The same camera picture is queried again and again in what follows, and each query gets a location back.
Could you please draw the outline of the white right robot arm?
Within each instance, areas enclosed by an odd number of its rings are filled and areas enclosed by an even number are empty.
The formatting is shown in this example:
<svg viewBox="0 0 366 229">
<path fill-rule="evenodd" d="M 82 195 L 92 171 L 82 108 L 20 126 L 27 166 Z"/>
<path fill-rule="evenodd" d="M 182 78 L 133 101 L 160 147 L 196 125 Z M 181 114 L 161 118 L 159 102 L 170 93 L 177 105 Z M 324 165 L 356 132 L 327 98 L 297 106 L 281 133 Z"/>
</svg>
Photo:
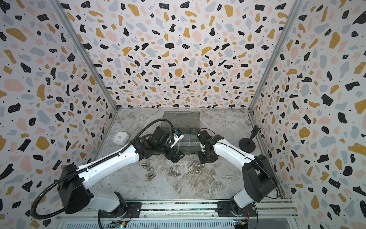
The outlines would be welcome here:
<svg viewBox="0 0 366 229">
<path fill-rule="evenodd" d="M 223 157 L 242 171 L 244 189 L 231 197 L 232 209 L 241 210 L 253 202 L 260 202 L 277 188 L 277 181 L 268 159 L 255 156 L 230 144 L 221 135 L 211 136 L 207 131 L 197 135 L 202 164 L 213 163 Z"/>
</svg>

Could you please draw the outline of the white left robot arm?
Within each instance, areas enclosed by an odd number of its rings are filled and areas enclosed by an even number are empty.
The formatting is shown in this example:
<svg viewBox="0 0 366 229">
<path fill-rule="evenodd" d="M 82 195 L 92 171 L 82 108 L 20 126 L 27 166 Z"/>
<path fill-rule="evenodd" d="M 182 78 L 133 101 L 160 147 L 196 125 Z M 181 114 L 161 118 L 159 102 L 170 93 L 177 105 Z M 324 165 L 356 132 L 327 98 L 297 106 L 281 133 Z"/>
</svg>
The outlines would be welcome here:
<svg viewBox="0 0 366 229">
<path fill-rule="evenodd" d="M 157 127 L 152 134 L 136 138 L 125 150 L 116 151 L 80 167 L 74 164 L 66 166 L 61 175 L 65 181 L 57 187 L 65 213 L 96 209 L 114 217 L 124 216 L 128 212 L 128 206 L 119 192 L 103 194 L 93 190 L 92 186 L 119 169 L 153 155 L 165 155 L 173 163 L 178 162 L 184 154 L 174 146 L 183 138 L 179 129 L 170 131 Z M 73 172 L 77 172 L 77 175 L 66 178 Z"/>
</svg>

